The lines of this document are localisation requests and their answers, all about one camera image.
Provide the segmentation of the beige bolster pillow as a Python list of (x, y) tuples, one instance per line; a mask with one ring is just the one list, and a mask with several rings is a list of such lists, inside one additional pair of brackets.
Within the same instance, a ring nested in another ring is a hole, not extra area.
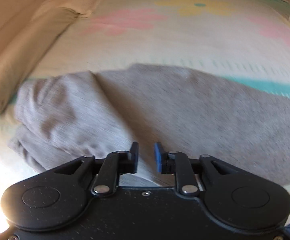
[(0, 55), (0, 113), (47, 50), (77, 18), (67, 8), (56, 8), (35, 19)]

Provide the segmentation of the grey sweat pants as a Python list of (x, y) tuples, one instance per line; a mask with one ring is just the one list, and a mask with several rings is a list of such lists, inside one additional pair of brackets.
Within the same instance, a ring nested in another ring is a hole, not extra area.
[(10, 147), (40, 172), (137, 141), (137, 175), (167, 184), (172, 179), (156, 171), (159, 141), (290, 184), (290, 99), (197, 70), (135, 64), (29, 80), (14, 115), (20, 126)]

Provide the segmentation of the floral bed blanket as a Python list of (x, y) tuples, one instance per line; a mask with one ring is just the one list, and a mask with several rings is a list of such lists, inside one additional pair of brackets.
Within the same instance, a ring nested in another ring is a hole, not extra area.
[[(0, 16), (0, 54), (44, 0)], [(281, 0), (102, 0), (79, 16), (30, 78), (134, 63), (198, 69), (290, 99), (290, 5)], [(0, 197), (34, 171), (8, 146), (13, 104), (0, 117)], [(7, 223), (0, 209), (0, 232)]]

